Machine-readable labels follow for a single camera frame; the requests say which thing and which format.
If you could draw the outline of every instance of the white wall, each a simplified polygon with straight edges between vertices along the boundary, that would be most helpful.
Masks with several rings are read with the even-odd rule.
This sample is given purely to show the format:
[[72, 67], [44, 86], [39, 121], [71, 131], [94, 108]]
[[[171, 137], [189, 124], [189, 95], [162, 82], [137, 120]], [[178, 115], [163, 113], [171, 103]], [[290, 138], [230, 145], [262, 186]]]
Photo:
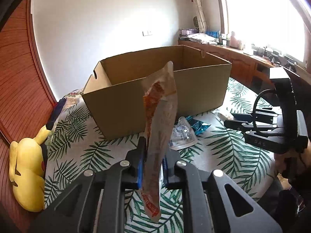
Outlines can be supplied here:
[[202, 7], [209, 30], [221, 30], [218, 0], [203, 0]]
[[[97, 62], [177, 44], [193, 28], [191, 0], [32, 0], [35, 38], [56, 99], [84, 87]], [[151, 30], [152, 36], [143, 36]]]

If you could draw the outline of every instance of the plush toy ear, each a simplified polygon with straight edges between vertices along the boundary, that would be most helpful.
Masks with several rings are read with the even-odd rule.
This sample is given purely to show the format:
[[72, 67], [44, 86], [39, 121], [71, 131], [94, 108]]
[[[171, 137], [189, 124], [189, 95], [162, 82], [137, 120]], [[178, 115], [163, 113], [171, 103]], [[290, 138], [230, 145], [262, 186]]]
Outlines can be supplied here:
[[10, 162], [9, 162], [9, 178], [10, 181], [14, 181], [17, 159], [17, 147], [18, 143], [13, 141], [10, 145]]
[[36, 137], [34, 138], [34, 140], [37, 142], [38, 145], [42, 144], [44, 142], [44, 140], [48, 137], [48, 135], [50, 134], [50, 130], [46, 129], [46, 126], [44, 125], [38, 132], [38, 134], [36, 135]]

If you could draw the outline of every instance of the red wood panel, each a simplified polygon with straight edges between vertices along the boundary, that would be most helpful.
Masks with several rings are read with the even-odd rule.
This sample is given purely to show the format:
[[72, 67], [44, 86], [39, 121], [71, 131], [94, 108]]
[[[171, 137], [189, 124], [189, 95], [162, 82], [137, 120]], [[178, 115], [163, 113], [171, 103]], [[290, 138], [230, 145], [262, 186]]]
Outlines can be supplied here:
[[[9, 141], [35, 137], [53, 110], [48, 85], [42, 82], [34, 56], [29, 18], [30, 0], [23, 0], [0, 32], [0, 128]], [[36, 214], [16, 202], [8, 164], [9, 146], [0, 138], [0, 202], [16, 226], [26, 232]]]

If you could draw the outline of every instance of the blue foil wrapper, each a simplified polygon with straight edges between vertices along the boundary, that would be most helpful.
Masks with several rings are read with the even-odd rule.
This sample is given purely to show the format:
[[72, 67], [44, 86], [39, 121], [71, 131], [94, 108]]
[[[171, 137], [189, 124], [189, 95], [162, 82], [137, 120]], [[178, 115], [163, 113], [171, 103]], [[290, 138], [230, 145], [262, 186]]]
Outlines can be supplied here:
[[186, 120], [191, 125], [191, 128], [194, 130], [194, 133], [196, 136], [206, 131], [206, 129], [210, 126], [210, 124], [193, 119], [193, 116], [187, 116]]

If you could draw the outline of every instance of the leaf print tablecloth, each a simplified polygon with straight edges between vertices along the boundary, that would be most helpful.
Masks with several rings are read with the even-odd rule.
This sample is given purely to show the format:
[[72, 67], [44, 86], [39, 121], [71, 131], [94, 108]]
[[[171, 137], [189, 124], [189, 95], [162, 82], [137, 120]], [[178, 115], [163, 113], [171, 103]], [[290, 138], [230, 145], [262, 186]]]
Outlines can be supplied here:
[[[256, 96], [230, 78], [223, 106], [230, 112], [247, 113], [251, 111]], [[267, 106], [266, 101], [259, 101], [259, 107]], [[254, 200], [262, 197], [274, 179], [273, 154], [246, 144], [240, 131], [226, 129], [212, 111], [195, 118], [211, 126], [200, 134], [199, 143], [179, 151], [181, 157], [202, 170], [222, 169]], [[105, 170], [123, 160], [129, 150], [136, 148], [138, 138], [139, 134], [133, 134], [108, 141], [83, 101], [66, 109], [46, 142], [49, 155], [45, 207], [84, 170]], [[125, 232], [183, 232], [181, 190], [162, 187], [162, 216], [158, 224], [145, 214], [137, 191], [127, 190], [125, 196]]]

